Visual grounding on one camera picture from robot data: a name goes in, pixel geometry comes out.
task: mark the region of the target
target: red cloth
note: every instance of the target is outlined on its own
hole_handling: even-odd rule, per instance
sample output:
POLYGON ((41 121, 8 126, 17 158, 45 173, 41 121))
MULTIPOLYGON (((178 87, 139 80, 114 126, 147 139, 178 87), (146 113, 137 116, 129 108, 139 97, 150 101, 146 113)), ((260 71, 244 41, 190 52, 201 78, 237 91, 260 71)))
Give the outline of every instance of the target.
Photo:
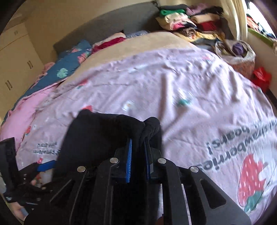
POLYGON ((217 30, 219 25, 220 25, 220 22, 218 20, 218 21, 204 22, 204 23, 198 24, 197 27, 202 31, 214 31, 214 30, 217 30))
POLYGON ((122 42, 122 41, 124 41, 126 38, 124 38, 124 37, 117 37, 117 38, 115 38, 115 39, 112 39, 112 40, 110 40, 110 41, 107 41, 107 42, 105 42, 105 43, 103 43, 103 44, 101 44, 101 45, 99 45, 99 46, 95 46, 94 48, 93 48, 93 50, 92 50, 92 52, 94 53, 94 52, 97 52, 97 51, 99 51, 99 50, 101 50, 101 49, 104 49, 104 48, 107 48, 107 47, 109 47, 109 46, 112 46, 112 45, 114 45, 114 44, 117 44, 117 43, 119 43, 119 42, 122 42))
POLYGON ((258 69, 254 70, 253 74, 254 77, 251 81, 255 85, 259 86, 263 93, 266 93, 271 83, 271 73, 266 72, 263 67, 259 67, 258 69))

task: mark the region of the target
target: gray headboard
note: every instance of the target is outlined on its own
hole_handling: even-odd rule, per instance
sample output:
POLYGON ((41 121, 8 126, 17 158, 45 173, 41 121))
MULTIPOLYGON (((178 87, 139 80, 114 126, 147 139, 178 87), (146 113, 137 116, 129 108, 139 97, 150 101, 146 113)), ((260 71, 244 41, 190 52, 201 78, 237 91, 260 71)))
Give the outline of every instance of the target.
POLYGON ((78 44, 82 39, 94 44, 122 31, 124 34, 131 34, 140 30, 161 30, 155 20, 159 14, 158 6, 158 1, 143 2, 100 15, 55 43, 54 49, 59 54, 78 44))

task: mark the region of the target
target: curtain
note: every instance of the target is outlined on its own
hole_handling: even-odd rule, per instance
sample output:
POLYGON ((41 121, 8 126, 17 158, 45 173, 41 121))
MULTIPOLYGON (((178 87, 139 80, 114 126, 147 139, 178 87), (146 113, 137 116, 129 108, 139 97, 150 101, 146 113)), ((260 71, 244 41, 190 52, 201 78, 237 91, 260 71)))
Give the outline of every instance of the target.
POLYGON ((247 6, 245 1, 221 0, 221 5, 234 38, 247 42, 247 6))

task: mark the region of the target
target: purple yarn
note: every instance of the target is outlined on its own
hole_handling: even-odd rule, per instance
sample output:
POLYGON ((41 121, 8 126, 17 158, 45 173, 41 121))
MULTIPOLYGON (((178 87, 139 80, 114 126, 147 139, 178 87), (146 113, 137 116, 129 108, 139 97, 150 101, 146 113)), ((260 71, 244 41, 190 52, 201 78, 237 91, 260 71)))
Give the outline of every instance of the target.
POLYGON ((234 44, 232 50, 236 55, 243 55, 245 52, 245 49, 241 43, 234 44))

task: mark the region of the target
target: pile of clothes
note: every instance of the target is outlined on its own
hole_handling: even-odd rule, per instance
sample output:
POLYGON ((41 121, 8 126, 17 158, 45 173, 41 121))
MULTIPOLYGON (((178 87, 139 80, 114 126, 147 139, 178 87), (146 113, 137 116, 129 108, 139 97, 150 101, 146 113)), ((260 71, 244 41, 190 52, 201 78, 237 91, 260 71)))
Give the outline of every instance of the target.
POLYGON ((224 39, 221 31, 222 13, 221 7, 205 3, 161 6, 160 16, 156 20, 163 29, 172 31, 186 41, 214 46, 217 41, 224 39))
POLYGON ((270 39, 276 40, 276 37, 275 37, 273 34, 268 33, 268 32, 262 27, 262 25, 261 25, 260 23, 256 23, 256 22, 254 21, 254 19, 253 19, 249 14, 246 14, 246 16, 247 16, 247 26, 248 26, 249 28, 251 28, 251 29, 253 29, 253 30, 255 30, 255 31, 257 31, 257 32, 259 32, 259 33, 261 33, 261 34, 263 34, 264 36, 266 36, 266 37, 268 37, 268 38, 270 38, 270 39))

